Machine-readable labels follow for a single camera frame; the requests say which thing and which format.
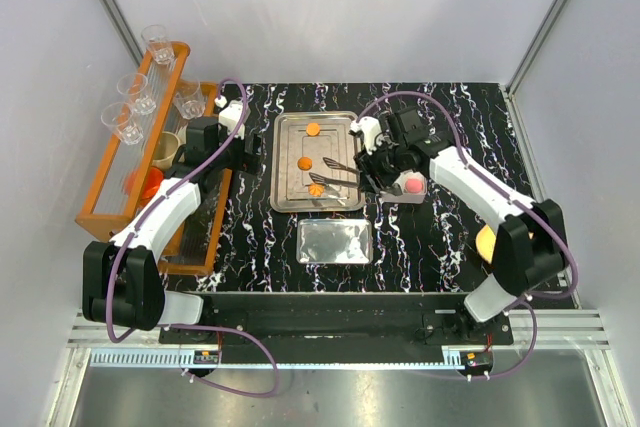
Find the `pink sandwich cookie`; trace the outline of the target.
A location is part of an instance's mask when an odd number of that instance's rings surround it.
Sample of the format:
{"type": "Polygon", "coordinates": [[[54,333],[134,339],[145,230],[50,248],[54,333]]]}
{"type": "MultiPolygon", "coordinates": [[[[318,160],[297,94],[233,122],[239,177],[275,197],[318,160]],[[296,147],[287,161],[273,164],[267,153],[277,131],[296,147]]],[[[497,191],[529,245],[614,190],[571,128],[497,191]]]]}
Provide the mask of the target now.
{"type": "Polygon", "coordinates": [[[420,194],[424,189],[424,183],[421,178],[409,177],[405,180],[404,188],[407,193],[420,194]]]}

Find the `orange chocolate chip cookie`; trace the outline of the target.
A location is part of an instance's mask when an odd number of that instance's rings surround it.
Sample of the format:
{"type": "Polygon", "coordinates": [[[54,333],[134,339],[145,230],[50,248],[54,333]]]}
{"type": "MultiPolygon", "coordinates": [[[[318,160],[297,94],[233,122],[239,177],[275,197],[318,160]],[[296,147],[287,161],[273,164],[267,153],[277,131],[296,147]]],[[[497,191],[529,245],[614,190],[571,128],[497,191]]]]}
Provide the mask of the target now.
{"type": "Polygon", "coordinates": [[[313,162],[309,157],[300,157],[297,161],[297,167],[302,171],[309,171],[312,166],[313,162]]]}

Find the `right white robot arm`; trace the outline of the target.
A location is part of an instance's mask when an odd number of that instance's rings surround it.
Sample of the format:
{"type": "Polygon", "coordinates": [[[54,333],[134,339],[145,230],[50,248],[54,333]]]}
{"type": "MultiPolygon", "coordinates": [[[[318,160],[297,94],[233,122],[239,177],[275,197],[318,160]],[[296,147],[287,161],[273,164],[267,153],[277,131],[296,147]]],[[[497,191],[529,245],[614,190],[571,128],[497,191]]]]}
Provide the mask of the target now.
{"type": "Polygon", "coordinates": [[[430,133],[416,109],[362,116],[352,122],[350,133],[363,145],[354,157],[362,190],[389,192],[402,174],[419,173],[457,196],[494,234],[492,272],[465,297],[453,321],[463,342],[480,341],[490,320],[567,267],[560,206],[536,202],[499,181],[452,135],[430,133]]]}

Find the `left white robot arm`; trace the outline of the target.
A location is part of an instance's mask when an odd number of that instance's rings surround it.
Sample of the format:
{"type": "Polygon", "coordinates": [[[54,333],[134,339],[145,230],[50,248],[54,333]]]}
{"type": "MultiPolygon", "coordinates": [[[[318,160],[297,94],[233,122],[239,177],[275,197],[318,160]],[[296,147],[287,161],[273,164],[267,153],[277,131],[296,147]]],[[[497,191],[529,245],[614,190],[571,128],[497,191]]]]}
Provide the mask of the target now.
{"type": "Polygon", "coordinates": [[[254,174],[260,153],[259,135],[247,136],[237,120],[218,115],[192,121],[149,203],[109,241],[93,241],[84,250],[84,318],[142,331],[181,325],[193,342],[208,341],[216,319],[203,310],[203,298],[166,290],[158,264],[174,234],[217,184],[219,172],[254,174]]]}

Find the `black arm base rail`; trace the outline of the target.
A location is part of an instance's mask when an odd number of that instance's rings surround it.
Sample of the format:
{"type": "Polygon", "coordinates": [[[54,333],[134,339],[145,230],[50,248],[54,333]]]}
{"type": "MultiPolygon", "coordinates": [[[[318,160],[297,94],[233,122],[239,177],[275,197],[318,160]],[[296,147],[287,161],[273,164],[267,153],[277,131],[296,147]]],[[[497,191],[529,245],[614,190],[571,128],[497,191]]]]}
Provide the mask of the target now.
{"type": "Polygon", "coordinates": [[[510,346],[500,315],[478,327],[451,293],[214,293],[202,324],[247,332],[280,366],[437,364],[443,348],[510,346]]]}

